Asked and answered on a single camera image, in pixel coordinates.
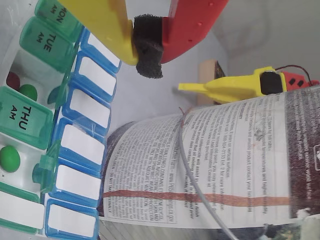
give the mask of red pill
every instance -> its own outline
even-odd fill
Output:
[[[14,72],[10,71],[8,76],[6,77],[6,84],[10,88],[19,91],[19,89],[20,89],[20,78],[18,77],[17,74],[15,74]]]

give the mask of white label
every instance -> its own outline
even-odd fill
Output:
[[[105,146],[75,126],[69,124],[65,126],[61,146],[96,164],[101,165],[102,163]]]
[[[101,179],[74,170],[65,165],[59,165],[55,186],[58,189],[77,194],[86,198],[98,200]]]
[[[122,135],[106,170],[106,220],[219,228],[179,157],[180,118],[144,120]],[[192,110],[183,145],[202,192],[230,228],[289,220],[284,94]]]
[[[42,229],[45,206],[0,191],[0,219]]]
[[[112,96],[114,94],[116,78],[102,69],[91,58],[86,56],[82,58],[79,74],[86,76],[109,95]]]
[[[48,226],[63,232],[85,237],[93,237],[96,218],[62,206],[52,204],[48,217]]]
[[[86,116],[105,129],[109,125],[110,109],[79,89],[75,89],[72,93],[70,109]]]
[[[120,59],[117,58],[105,45],[100,42],[92,33],[89,36],[88,44],[93,45],[102,55],[104,55],[113,65],[119,67]]]

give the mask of black foam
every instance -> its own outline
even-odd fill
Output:
[[[163,77],[161,58],[162,17],[144,14],[134,18],[133,43],[138,53],[136,70],[142,76],[151,79]]]

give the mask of gray cable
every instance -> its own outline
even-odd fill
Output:
[[[181,158],[183,160],[183,164],[185,167],[185,170],[190,178],[190,181],[192,183],[192,185],[194,186],[194,189],[196,191],[196,193],[199,195],[201,201],[203,202],[203,204],[205,205],[206,209],[209,211],[209,213],[211,214],[211,216],[214,218],[214,220],[219,224],[219,226],[221,227],[221,229],[224,231],[224,233],[231,239],[231,240],[239,240],[231,231],[230,229],[227,227],[227,225],[220,219],[220,217],[214,212],[214,210],[212,209],[212,207],[210,206],[210,203],[208,202],[208,200],[206,199],[205,195],[202,193],[200,187],[198,186],[195,177],[193,175],[193,173],[190,170],[188,161],[187,161],[187,157],[186,157],[186,153],[185,153],[185,149],[184,149],[184,145],[183,145],[183,126],[185,124],[185,118],[187,116],[188,112],[184,113],[181,120],[180,120],[180,124],[179,124],[179,128],[178,128],[178,143],[179,143],[179,149],[180,149],[180,154],[181,154]]]

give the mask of green candy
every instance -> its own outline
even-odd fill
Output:
[[[30,84],[25,84],[20,87],[19,92],[26,97],[32,99],[33,101],[37,101],[38,99],[38,93],[34,86]]]
[[[13,146],[5,146],[0,150],[0,166],[9,173],[18,170],[20,166],[20,155]]]

